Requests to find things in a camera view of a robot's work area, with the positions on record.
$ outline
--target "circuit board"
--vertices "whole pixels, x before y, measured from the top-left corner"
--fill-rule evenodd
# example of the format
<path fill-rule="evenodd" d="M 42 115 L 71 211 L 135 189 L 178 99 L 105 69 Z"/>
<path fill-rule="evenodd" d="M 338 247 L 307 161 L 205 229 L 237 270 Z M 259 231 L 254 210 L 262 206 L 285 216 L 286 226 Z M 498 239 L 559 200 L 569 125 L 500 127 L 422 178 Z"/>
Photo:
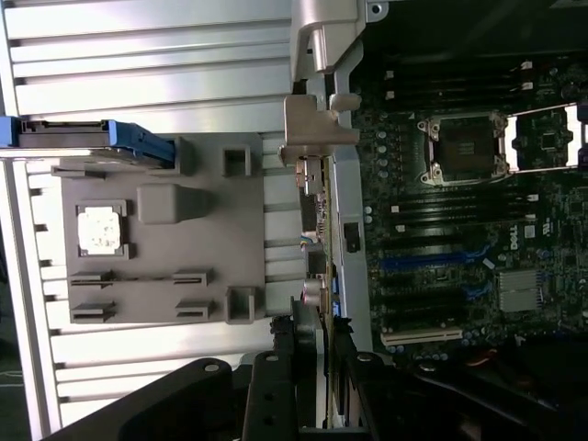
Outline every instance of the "circuit board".
<path fill-rule="evenodd" d="M 588 322 L 582 55 L 437 66 L 366 57 L 352 76 L 375 349 L 464 346 Z"/>

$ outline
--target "connector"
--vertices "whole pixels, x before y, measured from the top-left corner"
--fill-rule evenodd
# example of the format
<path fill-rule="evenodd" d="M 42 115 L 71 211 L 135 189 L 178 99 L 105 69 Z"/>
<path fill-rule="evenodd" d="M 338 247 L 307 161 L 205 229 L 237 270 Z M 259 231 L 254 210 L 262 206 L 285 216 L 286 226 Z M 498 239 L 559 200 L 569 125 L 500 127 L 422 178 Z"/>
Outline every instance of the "connector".
<path fill-rule="evenodd" d="M 458 327 L 426 328 L 399 333 L 382 333 L 379 337 L 385 346 L 413 345 L 415 343 L 448 342 L 463 338 L 463 331 Z"/>

